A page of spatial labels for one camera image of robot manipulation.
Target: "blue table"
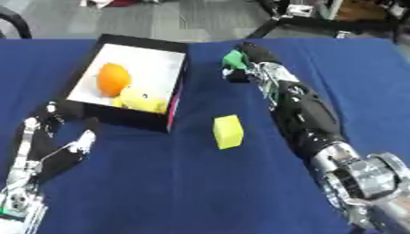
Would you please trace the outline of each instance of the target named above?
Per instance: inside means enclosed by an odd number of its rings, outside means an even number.
[[[389,151],[410,165],[410,66],[393,44],[258,42],[336,109],[361,154]],[[0,41],[2,172],[15,128],[59,91],[92,43]],[[103,125],[89,159],[43,187],[50,209],[39,234],[347,233],[280,137],[258,89],[221,78],[221,58],[236,43],[190,46],[189,79],[171,134]],[[243,145],[219,151],[212,118],[234,113]],[[61,138],[80,126],[70,124]]]

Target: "orange fruit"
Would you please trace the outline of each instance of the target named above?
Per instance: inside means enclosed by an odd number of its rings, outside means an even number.
[[[106,63],[97,75],[98,89],[104,96],[116,97],[131,83],[131,76],[121,65]]]

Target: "metal robot hand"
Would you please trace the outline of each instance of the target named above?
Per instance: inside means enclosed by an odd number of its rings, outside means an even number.
[[[395,155],[360,157],[334,111],[264,48],[245,42],[223,59],[229,82],[257,83],[289,147],[356,231],[410,233],[409,169]]]
[[[16,131],[12,162],[5,188],[0,192],[0,232],[35,234],[47,206],[39,186],[72,168],[90,152],[97,121],[86,121],[85,132],[62,147],[53,136],[66,121],[77,117],[66,102],[48,102],[35,110]]]

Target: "yellow block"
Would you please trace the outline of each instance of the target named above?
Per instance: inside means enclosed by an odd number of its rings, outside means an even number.
[[[243,140],[243,128],[236,114],[215,118],[213,134],[220,150],[239,146]]]

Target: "gray floor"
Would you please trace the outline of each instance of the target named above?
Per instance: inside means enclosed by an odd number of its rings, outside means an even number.
[[[101,33],[173,41],[205,42],[242,38],[267,14],[252,0],[168,0],[162,5],[122,8],[79,7],[80,0],[0,0],[22,14],[36,38],[95,38]],[[0,24],[9,37],[16,32]],[[318,31],[279,28],[268,37],[329,37]],[[410,39],[398,46],[410,61]]]

